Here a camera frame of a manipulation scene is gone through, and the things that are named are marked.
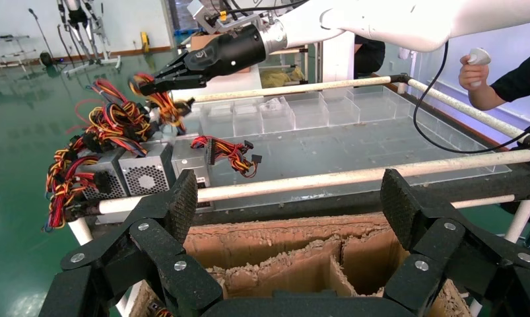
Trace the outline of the person's bare hand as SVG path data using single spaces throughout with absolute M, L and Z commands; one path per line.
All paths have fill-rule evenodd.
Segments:
M 465 55 L 460 59 L 459 84 L 469 92 L 486 88 L 488 86 L 486 82 L 489 74 L 488 65 L 471 65 L 469 58 Z

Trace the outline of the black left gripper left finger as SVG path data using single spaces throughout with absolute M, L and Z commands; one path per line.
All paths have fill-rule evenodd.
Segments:
M 183 246 L 196 204 L 191 170 L 182 171 L 170 190 L 143 197 L 118 227 L 64 256 L 40 315 L 107 316 L 140 281 L 173 316 L 203 315 L 223 292 Z

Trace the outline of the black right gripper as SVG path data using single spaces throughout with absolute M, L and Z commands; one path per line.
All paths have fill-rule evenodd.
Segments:
M 138 73 L 137 84 L 143 96 L 204 88 L 207 81 L 251 67 L 264 61 L 266 56 L 260 33 L 250 24 L 213 38 L 199 50 L 183 52 L 154 76 Z

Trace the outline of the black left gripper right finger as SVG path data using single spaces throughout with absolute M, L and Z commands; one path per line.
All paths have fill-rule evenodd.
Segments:
M 493 316 L 530 316 L 530 250 L 478 228 L 395 169 L 383 174 L 380 200 L 409 253 L 385 285 L 386 299 L 426 316 L 445 282 L 453 281 L 488 303 Z

